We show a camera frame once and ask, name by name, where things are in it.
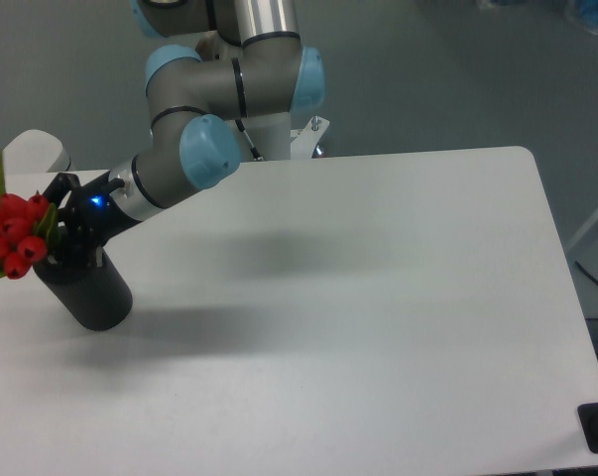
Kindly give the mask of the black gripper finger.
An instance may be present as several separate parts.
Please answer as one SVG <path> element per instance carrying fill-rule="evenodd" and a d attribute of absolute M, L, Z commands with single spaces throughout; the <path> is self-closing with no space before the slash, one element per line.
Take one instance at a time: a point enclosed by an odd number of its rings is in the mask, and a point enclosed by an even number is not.
<path fill-rule="evenodd" d="M 101 244 L 67 234 L 61 235 L 54 258 L 67 269 L 89 270 L 105 265 L 105 252 Z"/>
<path fill-rule="evenodd" d="M 72 201 L 78 196 L 80 190 L 81 183 L 77 174 L 57 173 L 45 190 L 41 192 L 41 196 L 57 208 L 61 208 L 65 199 Z"/>

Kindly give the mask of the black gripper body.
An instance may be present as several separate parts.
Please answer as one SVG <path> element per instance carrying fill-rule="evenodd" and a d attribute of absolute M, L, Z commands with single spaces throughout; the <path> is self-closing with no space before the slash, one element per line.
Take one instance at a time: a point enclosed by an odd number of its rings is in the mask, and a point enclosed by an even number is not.
<path fill-rule="evenodd" d="M 67 197 L 59 211 L 59 222 L 71 239 L 85 247 L 103 246 L 140 223 L 113 198 L 113 192 L 125 185 L 121 178 L 97 177 L 81 184 L 78 177 L 58 177 L 58 183 L 60 200 Z"/>

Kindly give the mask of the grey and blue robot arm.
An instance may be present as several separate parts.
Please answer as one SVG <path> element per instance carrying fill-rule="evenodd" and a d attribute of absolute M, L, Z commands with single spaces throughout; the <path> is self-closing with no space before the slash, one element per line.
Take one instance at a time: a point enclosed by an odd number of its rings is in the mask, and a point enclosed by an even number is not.
<path fill-rule="evenodd" d="M 324 100 L 322 59 L 302 44 L 291 1 L 136 1 L 132 10 L 148 35 L 212 32 L 236 54 L 205 59 L 168 44 L 149 56 L 152 144 L 89 183 L 60 174 L 50 184 L 45 195 L 60 223 L 52 265 L 91 268 L 111 238 L 235 173 L 242 161 L 235 130 L 245 119 Z"/>

